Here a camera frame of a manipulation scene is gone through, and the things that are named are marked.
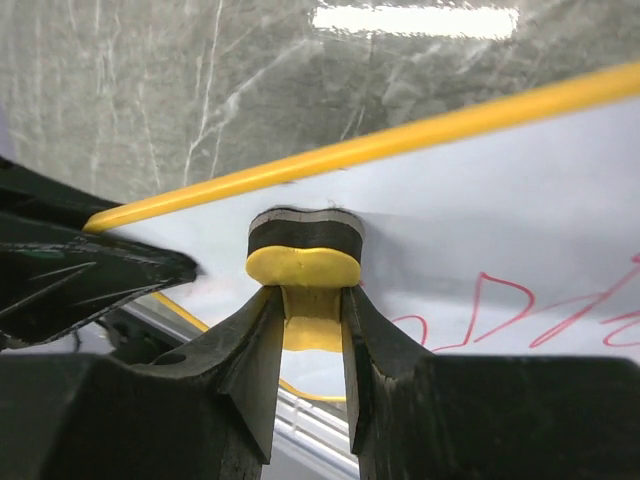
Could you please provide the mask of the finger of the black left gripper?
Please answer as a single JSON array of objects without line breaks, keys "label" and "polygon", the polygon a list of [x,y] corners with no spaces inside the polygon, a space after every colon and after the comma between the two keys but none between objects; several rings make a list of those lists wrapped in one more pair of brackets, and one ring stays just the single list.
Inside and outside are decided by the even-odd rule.
[{"label": "finger of the black left gripper", "polygon": [[110,201],[1,161],[1,336],[56,340],[164,288],[190,283],[189,256],[86,231]]}]

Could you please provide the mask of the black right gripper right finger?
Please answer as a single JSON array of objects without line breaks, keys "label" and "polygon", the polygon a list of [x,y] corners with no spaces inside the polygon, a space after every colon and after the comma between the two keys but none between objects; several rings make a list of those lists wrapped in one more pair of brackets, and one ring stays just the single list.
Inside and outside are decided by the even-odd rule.
[{"label": "black right gripper right finger", "polygon": [[436,355],[341,293],[351,450],[364,479],[635,479],[626,359]]}]

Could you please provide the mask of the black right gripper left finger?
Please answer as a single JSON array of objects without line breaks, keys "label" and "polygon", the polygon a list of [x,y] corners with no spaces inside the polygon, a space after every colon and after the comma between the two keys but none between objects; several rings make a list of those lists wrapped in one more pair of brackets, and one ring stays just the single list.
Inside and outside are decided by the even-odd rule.
[{"label": "black right gripper left finger", "polygon": [[151,364],[1,359],[5,479],[257,479],[270,461],[284,308],[276,287]]}]

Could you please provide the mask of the yellow handled eraser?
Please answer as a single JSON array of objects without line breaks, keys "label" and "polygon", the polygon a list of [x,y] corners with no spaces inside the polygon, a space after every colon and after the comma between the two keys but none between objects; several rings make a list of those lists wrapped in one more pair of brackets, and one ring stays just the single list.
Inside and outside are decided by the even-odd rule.
[{"label": "yellow handled eraser", "polygon": [[342,351],[341,291],[360,284],[363,243],[362,221],[341,209],[276,207],[252,220],[245,270],[281,290],[284,349]]}]

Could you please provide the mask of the yellow framed whiteboard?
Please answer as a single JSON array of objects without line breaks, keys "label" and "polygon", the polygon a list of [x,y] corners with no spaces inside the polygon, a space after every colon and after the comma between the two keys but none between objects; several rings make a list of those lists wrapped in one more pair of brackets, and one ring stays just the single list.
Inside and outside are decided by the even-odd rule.
[{"label": "yellow framed whiteboard", "polygon": [[182,252],[159,298],[198,328],[257,289],[262,212],[340,209],[364,227],[360,283],[443,355],[639,360],[639,67],[631,63],[250,168],[93,216]]}]

